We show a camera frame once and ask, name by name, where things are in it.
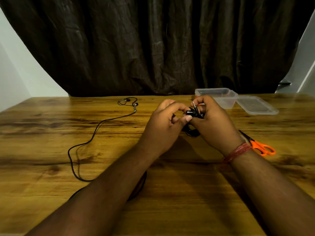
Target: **curtain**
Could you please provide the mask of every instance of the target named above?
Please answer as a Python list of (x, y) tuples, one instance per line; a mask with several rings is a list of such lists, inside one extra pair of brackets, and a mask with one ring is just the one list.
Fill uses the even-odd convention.
[(272, 93), (315, 0), (0, 0), (71, 96)]

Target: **wooden table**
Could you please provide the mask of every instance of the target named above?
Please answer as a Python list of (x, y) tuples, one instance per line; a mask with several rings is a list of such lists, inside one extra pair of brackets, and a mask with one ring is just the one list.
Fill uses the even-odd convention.
[[(315, 100), (306, 95), (259, 95), (278, 115), (228, 110), (237, 128), (274, 147), (275, 167), (315, 197)], [(72, 175), (67, 150), (91, 138), (96, 124), (126, 115), (122, 97), (31, 98), (0, 113), (0, 233), (24, 234), (85, 186)], [(93, 179), (139, 139), (166, 98), (142, 96), (135, 115), (103, 124), (77, 150), (80, 174)], [(76, 151), (72, 151), (76, 160)], [(264, 224), (220, 154), (184, 133), (149, 169), (140, 195), (128, 202), (115, 235), (265, 235)]]

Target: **orange scissors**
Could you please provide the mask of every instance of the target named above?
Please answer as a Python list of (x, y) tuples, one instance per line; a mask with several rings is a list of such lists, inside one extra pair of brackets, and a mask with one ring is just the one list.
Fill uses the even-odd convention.
[(274, 155), (276, 154), (276, 151), (268, 145), (259, 143), (258, 141), (255, 141), (254, 139), (252, 139), (251, 137), (249, 137), (248, 135), (246, 135), (244, 132), (242, 132), (241, 130), (239, 130), (239, 132), (248, 140), (248, 142), (250, 143), (250, 145), (252, 146), (252, 148), (255, 150), (257, 149), (260, 153), (258, 153), (261, 156), (266, 156), (266, 155)]

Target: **plastic container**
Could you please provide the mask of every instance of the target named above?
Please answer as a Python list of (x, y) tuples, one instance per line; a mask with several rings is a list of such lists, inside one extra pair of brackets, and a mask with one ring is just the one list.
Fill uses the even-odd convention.
[(195, 95), (210, 95), (224, 109), (231, 109), (238, 97), (238, 94), (229, 88), (196, 89)]
[(236, 102), (246, 113), (252, 115), (276, 115), (279, 112), (278, 109), (275, 109), (265, 100), (257, 96), (239, 95)]

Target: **fingernail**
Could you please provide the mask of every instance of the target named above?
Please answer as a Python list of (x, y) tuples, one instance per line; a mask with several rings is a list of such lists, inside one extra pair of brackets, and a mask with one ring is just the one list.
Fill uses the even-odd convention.
[(189, 122), (191, 119), (192, 119), (192, 116), (191, 115), (187, 115), (186, 121)]

